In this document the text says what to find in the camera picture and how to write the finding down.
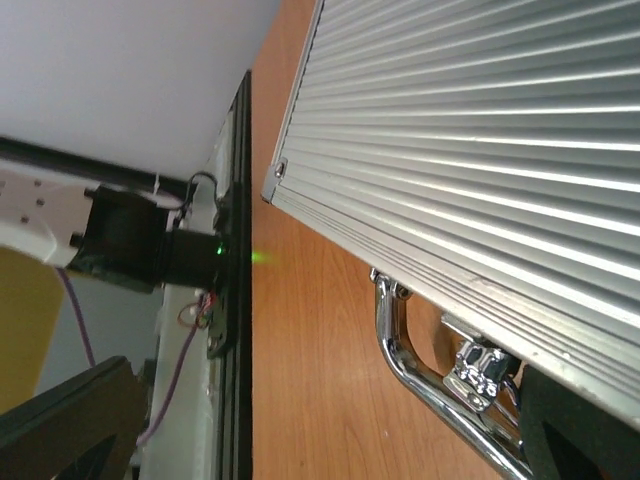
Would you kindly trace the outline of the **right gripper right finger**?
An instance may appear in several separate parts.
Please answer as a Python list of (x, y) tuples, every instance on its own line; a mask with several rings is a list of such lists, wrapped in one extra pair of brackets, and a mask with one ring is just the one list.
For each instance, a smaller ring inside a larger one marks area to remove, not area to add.
[(639, 432), (526, 367), (519, 429), (536, 479), (637, 479)]

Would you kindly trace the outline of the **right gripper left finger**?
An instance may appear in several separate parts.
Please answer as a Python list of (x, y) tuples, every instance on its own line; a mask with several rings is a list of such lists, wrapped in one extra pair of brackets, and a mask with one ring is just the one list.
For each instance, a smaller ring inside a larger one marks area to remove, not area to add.
[(122, 479), (147, 390), (111, 357), (1, 415), (3, 479)]

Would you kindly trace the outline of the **aluminium poker case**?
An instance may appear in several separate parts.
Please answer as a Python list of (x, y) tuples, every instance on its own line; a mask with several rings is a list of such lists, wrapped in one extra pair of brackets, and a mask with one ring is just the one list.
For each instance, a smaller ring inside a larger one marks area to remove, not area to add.
[(639, 432), (637, 2), (317, 2), (263, 196), (370, 266), (388, 368), (505, 478), (526, 367)]

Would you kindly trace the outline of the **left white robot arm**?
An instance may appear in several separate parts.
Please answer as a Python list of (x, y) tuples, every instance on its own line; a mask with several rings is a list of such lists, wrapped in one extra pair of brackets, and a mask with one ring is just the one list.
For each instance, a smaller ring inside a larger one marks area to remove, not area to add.
[(228, 273), (223, 237), (171, 218), (138, 193), (1, 173), (2, 246), (140, 293), (162, 284), (219, 289)]

